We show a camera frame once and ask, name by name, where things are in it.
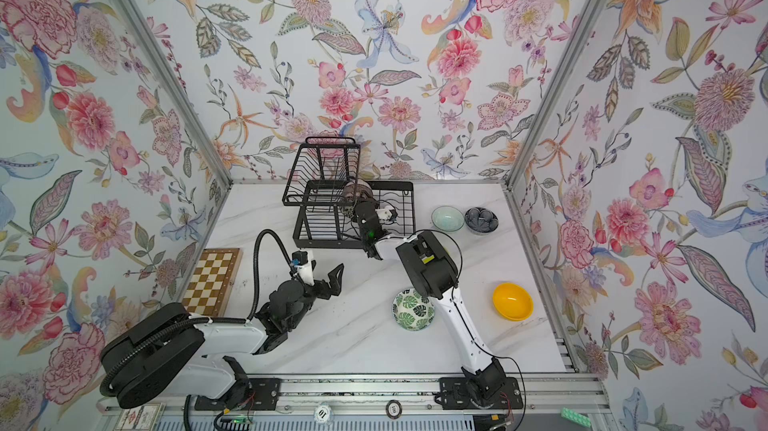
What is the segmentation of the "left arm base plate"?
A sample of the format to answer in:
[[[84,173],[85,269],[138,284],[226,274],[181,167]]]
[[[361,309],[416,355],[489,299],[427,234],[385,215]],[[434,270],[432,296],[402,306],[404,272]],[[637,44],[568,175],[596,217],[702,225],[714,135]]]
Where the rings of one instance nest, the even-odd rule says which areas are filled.
[[[195,411],[275,411],[282,381],[279,378],[250,378],[236,382],[221,398],[197,397]]]

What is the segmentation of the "black white patterned bowl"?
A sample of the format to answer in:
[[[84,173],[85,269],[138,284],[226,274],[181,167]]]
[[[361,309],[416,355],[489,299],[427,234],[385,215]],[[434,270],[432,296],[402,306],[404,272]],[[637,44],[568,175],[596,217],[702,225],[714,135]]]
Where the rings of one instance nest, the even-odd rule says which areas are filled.
[[[355,191],[348,199],[348,207],[353,210],[358,204],[375,200],[373,193],[368,189]]]

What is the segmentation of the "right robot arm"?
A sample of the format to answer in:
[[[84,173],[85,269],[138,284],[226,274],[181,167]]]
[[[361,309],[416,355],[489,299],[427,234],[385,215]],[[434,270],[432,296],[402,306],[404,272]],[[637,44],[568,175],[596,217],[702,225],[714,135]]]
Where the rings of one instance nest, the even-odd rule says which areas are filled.
[[[395,209],[372,199],[357,201],[353,215],[366,255],[382,261],[399,260],[412,287],[446,323],[460,357],[470,399],[480,407],[489,407],[506,384],[506,372],[499,358],[484,348],[469,316],[459,288],[463,262],[454,261],[440,242],[438,236],[442,232],[424,229],[394,235],[383,223],[394,219]]]

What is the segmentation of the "green leaf pattern bowl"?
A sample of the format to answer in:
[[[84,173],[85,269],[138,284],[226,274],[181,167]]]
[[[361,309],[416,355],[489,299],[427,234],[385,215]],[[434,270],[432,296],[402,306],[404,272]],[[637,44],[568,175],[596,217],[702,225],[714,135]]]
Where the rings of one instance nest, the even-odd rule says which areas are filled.
[[[407,331],[421,331],[435,318],[434,305],[414,288],[399,292],[392,304],[392,313],[398,326]]]

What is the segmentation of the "pink striped bowl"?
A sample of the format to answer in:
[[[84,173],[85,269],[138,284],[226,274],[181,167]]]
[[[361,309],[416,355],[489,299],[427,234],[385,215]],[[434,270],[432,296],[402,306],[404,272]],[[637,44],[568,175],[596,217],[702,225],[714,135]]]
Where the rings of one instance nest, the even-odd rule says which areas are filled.
[[[350,195],[352,195],[355,191],[362,191],[363,189],[368,189],[373,193],[371,186],[365,181],[347,182],[342,189],[342,200],[348,203]]]

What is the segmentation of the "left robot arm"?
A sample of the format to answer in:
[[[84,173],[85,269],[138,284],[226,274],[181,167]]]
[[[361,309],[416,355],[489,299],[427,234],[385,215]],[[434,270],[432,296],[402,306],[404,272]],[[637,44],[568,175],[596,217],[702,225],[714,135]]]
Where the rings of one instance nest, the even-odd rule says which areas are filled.
[[[178,302],[163,306],[101,351],[101,395],[123,409],[187,395],[239,407],[254,393],[239,356],[267,354],[283,344],[316,300],[340,295],[343,272],[338,265],[313,284],[294,276],[249,319],[199,316]]]

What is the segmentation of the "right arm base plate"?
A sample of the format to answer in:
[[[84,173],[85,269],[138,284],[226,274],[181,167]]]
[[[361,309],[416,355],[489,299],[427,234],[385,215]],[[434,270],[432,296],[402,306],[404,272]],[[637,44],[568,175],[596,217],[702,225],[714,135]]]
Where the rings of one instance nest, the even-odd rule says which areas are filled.
[[[465,377],[441,377],[434,402],[443,410],[522,410],[523,392],[515,378],[490,391],[481,391]]]

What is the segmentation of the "black wire dish rack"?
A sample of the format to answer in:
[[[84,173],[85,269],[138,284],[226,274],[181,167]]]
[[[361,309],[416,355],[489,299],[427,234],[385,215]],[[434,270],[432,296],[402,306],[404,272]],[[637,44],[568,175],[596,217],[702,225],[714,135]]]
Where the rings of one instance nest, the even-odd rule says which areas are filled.
[[[298,209],[297,246],[372,256],[378,240],[415,232],[413,184],[364,179],[361,158],[349,137],[316,135],[300,144],[282,195],[284,206]]]

